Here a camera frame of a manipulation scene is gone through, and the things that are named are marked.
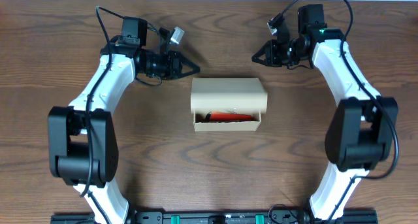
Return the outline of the red utility knife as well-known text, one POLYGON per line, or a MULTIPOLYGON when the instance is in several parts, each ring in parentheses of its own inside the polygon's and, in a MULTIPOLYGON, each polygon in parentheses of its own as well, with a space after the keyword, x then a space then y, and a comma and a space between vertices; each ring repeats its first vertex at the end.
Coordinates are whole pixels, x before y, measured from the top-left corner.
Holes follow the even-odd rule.
POLYGON ((206 121, 218 121, 218 122, 252 121, 253 117, 247 114, 211 112, 205 116, 205 120, 206 121))

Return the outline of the cardboard box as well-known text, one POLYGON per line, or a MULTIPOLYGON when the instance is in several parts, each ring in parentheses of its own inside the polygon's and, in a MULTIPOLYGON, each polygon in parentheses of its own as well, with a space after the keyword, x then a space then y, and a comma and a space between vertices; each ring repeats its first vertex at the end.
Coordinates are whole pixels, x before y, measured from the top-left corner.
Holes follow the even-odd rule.
POLYGON ((194 78, 191 113, 196 132, 256 131, 267 110, 268 94, 258 78, 194 78), (247 114, 252 121, 206 121, 211 112, 247 114))

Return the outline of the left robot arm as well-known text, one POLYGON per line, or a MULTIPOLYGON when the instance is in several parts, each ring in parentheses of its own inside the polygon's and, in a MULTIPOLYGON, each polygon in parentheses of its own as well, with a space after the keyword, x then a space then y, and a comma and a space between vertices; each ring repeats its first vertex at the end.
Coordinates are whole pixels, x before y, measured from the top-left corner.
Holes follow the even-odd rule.
POLYGON ((118 145, 113 113, 128 85, 144 74, 159 81, 196 74, 198 65, 181 52, 184 31, 175 27, 156 30, 159 52, 144 49, 146 20, 123 17, 120 35, 107 38, 99 66, 85 89, 68 106, 55 106, 48 114, 50 172, 74 187, 92 214, 56 214, 51 223, 138 223, 137 211, 121 194, 115 179, 118 145))

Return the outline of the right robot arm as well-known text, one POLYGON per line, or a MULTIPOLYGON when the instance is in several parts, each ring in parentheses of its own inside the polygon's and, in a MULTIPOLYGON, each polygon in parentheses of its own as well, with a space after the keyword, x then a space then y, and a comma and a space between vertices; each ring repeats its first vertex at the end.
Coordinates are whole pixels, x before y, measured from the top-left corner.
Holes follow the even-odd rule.
POLYGON ((292 39, 283 13, 268 22, 272 39, 252 56, 267 67, 302 65, 318 69, 336 101, 325 136, 328 165, 306 206, 284 217, 286 223, 376 223, 372 209, 348 209, 356 186, 388 157, 398 159, 395 129, 398 104, 383 97, 364 77, 351 57, 347 33, 330 28, 321 4, 298 10, 298 37, 292 39))

